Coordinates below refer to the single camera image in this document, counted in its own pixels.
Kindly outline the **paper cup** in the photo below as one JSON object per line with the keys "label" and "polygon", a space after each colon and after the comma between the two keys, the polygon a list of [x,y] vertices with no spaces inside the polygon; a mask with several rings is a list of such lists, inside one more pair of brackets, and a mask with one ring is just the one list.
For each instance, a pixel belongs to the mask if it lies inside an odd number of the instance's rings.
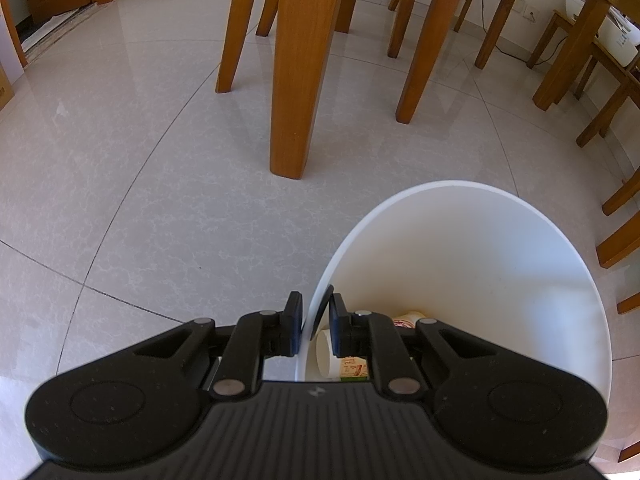
{"label": "paper cup", "polygon": [[401,328],[415,328],[416,323],[424,318],[425,314],[419,311],[410,311],[401,315],[397,315],[393,318],[393,323],[396,327]]}
{"label": "paper cup", "polygon": [[338,358],[333,353],[332,337],[329,330],[322,330],[316,337],[316,357],[320,375],[326,379],[341,382],[366,380],[369,378],[367,361],[358,356]]}

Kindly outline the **white appliance on chair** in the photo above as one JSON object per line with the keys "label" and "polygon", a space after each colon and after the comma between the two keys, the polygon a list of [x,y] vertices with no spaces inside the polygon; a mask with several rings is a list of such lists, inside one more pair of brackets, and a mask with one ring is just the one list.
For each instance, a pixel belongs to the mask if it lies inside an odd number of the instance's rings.
{"label": "white appliance on chair", "polygon": [[[585,1],[565,0],[565,10],[571,20],[576,20]],[[597,40],[620,65],[628,66],[638,54],[639,27],[611,9],[598,30]]]}

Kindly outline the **white plastic waste bin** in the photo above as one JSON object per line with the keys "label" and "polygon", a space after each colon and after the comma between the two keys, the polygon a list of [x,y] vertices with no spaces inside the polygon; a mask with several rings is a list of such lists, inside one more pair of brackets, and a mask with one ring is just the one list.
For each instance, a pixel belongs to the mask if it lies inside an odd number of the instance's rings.
{"label": "white plastic waste bin", "polygon": [[533,206],[465,181],[422,184],[377,206],[320,278],[299,380],[322,376],[329,292],[349,311],[414,314],[408,349],[425,398],[369,415],[385,451],[455,477],[587,466],[608,419],[610,334],[584,260]]}

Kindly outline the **wooden dining table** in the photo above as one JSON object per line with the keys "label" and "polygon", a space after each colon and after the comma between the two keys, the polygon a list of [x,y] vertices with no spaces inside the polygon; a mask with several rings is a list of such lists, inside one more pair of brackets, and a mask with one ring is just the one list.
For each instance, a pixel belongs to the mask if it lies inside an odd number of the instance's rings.
{"label": "wooden dining table", "polygon": [[[408,124],[431,99],[430,79],[460,0],[431,0],[395,118]],[[274,47],[269,170],[303,177],[342,0],[279,0]]]}

